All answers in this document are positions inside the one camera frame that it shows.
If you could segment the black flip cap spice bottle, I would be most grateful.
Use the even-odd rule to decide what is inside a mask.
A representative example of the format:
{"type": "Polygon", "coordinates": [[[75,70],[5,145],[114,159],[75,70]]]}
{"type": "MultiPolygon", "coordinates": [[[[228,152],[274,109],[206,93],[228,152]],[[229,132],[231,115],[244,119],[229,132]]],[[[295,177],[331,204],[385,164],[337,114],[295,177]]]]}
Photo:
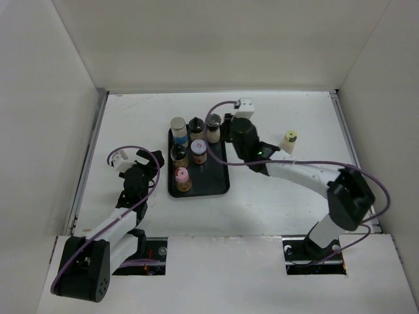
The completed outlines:
{"type": "Polygon", "coordinates": [[[218,143],[221,138],[221,117],[218,114],[212,113],[206,119],[207,139],[211,144],[218,143]]]}

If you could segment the black round cap spice bottle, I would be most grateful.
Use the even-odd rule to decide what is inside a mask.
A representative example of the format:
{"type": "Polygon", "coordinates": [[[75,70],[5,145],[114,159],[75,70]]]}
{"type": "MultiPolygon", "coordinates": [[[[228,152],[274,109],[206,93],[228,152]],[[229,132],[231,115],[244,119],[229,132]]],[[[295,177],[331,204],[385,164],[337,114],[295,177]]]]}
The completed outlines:
{"type": "Polygon", "coordinates": [[[175,143],[170,150],[170,156],[176,169],[180,167],[188,168],[189,159],[186,148],[183,145],[175,143]]]}

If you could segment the black knob cap spice bottle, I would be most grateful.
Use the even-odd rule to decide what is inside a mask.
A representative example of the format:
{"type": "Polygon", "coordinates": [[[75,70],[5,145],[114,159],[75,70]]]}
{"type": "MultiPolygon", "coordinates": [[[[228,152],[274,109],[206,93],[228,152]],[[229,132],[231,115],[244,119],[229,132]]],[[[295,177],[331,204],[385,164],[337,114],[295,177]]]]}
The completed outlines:
{"type": "Polygon", "coordinates": [[[204,139],[204,121],[194,117],[189,121],[189,137],[191,141],[204,139]]]}

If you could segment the pink cap spice bottle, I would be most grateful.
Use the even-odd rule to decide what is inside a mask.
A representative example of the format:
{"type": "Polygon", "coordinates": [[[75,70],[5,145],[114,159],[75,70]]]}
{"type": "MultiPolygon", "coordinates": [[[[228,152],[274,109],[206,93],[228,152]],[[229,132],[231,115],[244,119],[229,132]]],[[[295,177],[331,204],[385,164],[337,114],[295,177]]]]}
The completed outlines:
{"type": "Polygon", "coordinates": [[[188,192],[192,188],[192,183],[187,168],[179,167],[176,169],[175,186],[180,192],[188,192]]]}

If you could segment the red label clear lid jar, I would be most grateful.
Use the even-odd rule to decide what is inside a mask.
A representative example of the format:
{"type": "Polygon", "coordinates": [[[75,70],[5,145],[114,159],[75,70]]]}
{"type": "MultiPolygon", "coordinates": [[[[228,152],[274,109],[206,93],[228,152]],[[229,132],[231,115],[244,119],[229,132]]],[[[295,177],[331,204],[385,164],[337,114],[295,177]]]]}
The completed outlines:
{"type": "Polygon", "coordinates": [[[192,159],[194,163],[201,165],[207,160],[207,145],[202,139],[194,140],[191,143],[192,159]]]}

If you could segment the silver lid blue label jar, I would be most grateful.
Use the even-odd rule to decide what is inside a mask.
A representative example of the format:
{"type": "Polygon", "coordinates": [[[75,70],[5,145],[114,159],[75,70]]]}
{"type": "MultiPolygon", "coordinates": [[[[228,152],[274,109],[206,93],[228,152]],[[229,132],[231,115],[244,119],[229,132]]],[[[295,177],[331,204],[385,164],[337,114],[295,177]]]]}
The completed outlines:
{"type": "Polygon", "coordinates": [[[170,127],[174,143],[187,148],[189,145],[189,136],[184,118],[172,118],[170,121],[170,127]]]}

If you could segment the yellow cap spice bottle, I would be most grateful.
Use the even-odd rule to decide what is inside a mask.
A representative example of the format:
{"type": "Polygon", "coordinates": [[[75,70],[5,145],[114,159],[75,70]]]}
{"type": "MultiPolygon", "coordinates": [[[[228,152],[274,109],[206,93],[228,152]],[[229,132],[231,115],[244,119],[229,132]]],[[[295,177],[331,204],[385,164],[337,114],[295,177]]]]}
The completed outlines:
{"type": "Polygon", "coordinates": [[[295,143],[297,142],[297,138],[298,133],[296,131],[287,131],[279,144],[279,148],[286,151],[288,154],[292,154],[295,148],[295,143]]]}

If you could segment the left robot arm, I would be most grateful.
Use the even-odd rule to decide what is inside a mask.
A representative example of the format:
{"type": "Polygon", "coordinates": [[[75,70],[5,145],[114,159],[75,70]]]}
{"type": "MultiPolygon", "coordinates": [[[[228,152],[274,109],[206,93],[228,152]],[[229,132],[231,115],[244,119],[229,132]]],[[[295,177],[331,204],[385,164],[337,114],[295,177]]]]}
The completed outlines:
{"type": "Polygon", "coordinates": [[[112,274],[126,268],[159,267],[163,259],[147,248],[139,223],[147,212],[147,200],[156,188],[164,166],[161,151],[137,147],[136,154],[147,160],[131,161],[125,148],[108,155],[107,164],[121,177],[123,189],[111,215],[98,227],[65,242],[60,266],[50,286],[53,295],[100,302],[106,295],[112,274]]]}

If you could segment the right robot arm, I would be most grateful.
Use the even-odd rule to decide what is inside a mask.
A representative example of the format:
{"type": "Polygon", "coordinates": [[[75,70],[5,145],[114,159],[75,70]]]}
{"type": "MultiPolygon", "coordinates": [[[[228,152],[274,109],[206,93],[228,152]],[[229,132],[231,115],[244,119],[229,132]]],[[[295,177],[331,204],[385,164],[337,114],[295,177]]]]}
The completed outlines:
{"type": "Polygon", "coordinates": [[[320,258],[338,236],[355,231],[375,202],[366,180],[351,165],[334,170],[297,160],[279,147],[260,141],[256,127],[247,118],[226,114],[222,136],[233,144],[250,170],[303,186],[327,200],[329,212],[304,239],[303,249],[310,258],[320,258]]]}

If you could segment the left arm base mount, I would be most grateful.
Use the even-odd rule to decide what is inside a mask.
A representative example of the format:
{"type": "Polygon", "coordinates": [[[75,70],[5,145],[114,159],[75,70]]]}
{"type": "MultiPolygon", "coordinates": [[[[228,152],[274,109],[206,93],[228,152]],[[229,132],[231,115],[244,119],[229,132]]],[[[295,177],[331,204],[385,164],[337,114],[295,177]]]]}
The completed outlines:
{"type": "Polygon", "coordinates": [[[147,237],[144,230],[128,232],[138,239],[137,251],[129,256],[113,275],[159,276],[166,274],[167,237],[147,237]]]}

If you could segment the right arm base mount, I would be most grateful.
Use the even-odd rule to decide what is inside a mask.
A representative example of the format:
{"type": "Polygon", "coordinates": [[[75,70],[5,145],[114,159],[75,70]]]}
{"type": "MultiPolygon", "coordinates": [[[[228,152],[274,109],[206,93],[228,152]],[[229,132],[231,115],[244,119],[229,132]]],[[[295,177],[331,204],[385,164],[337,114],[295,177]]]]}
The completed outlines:
{"type": "Polygon", "coordinates": [[[282,246],[288,275],[346,275],[338,238],[322,249],[303,236],[287,236],[282,246]]]}

